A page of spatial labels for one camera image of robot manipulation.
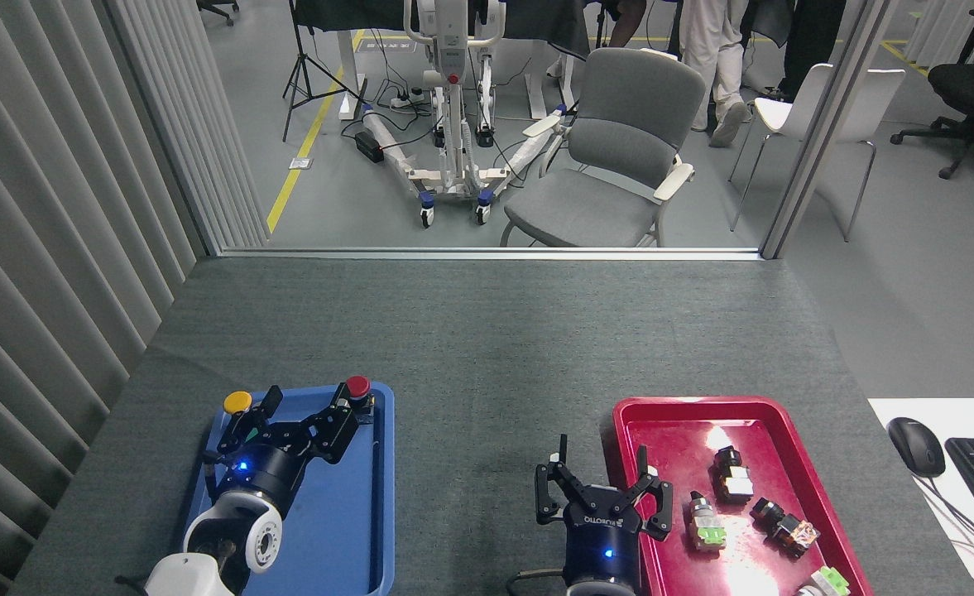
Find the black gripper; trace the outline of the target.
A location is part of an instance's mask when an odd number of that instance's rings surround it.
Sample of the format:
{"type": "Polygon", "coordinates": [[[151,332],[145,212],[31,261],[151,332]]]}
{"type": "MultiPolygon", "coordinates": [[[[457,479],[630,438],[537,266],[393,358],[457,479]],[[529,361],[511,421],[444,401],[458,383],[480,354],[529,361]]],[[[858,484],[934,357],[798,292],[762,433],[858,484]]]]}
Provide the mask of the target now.
{"type": "Polygon", "coordinates": [[[559,503],[549,493],[558,484],[569,500],[565,507],[566,584],[607,581],[641,584],[641,544],[638,533],[664,541],[673,528],[673,484],[660,478],[648,464],[648,449],[636,452],[638,479],[620,492],[614,487],[586,487],[566,465],[569,437],[561,435],[558,453],[535,468],[535,515],[539,524],[556,521],[559,503]],[[648,517],[637,511],[638,502],[652,495],[656,509],[648,517]],[[597,504],[595,512],[588,502],[597,504]]]}
{"type": "Polygon", "coordinates": [[[230,457],[218,490],[260,492],[286,516],[308,461],[323,458],[327,463],[338,463],[346,453],[359,427],[358,416],[370,411],[370,386],[340,384],[323,410],[301,421],[272,424],[272,445],[245,445],[270,429],[270,419],[282,400],[279,386],[271,386],[260,402],[253,402],[246,390],[225,397],[223,410],[230,420],[219,438],[218,452],[237,452],[230,457]]]}

